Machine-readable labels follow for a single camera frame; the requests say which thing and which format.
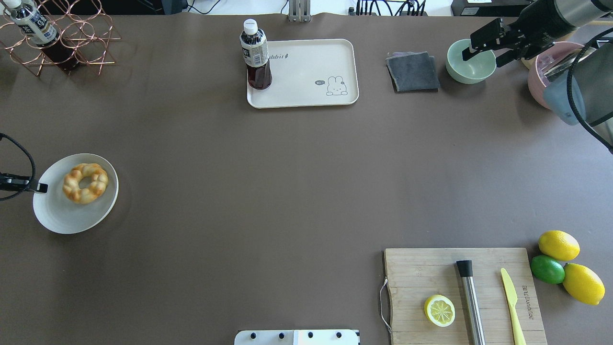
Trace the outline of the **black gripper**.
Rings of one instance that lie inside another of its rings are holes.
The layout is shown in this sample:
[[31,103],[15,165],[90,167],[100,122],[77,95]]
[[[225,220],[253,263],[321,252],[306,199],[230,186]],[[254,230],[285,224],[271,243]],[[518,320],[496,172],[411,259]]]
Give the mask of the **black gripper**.
[[504,50],[496,57],[496,66],[501,68],[524,57],[535,57],[570,33],[570,24],[561,17],[555,0],[537,0],[527,6],[509,28],[510,33],[523,35],[519,46],[504,47],[500,42],[506,35],[503,18],[495,18],[469,36],[469,46],[462,51],[463,61],[469,61],[481,52]]

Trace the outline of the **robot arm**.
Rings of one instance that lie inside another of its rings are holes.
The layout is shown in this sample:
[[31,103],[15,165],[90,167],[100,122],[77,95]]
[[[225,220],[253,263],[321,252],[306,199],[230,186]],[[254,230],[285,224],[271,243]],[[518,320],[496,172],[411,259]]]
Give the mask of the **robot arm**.
[[[554,41],[611,13],[610,0],[537,0],[521,11],[515,22],[504,24],[496,18],[469,37],[462,59],[504,49],[496,58],[498,67],[512,60],[532,59],[554,46]],[[544,97],[550,109],[567,124],[580,124],[607,150],[612,138],[596,127],[612,118],[612,43],[589,53],[596,41],[609,38],[611,29],[595,35],[546,88]]]

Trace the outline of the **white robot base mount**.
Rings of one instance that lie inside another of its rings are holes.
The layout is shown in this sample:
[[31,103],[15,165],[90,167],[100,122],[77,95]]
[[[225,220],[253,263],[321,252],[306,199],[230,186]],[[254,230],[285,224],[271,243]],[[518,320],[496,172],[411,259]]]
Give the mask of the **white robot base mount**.
[[360,345],[359,330],[243,330],[236,334],[235,345]]

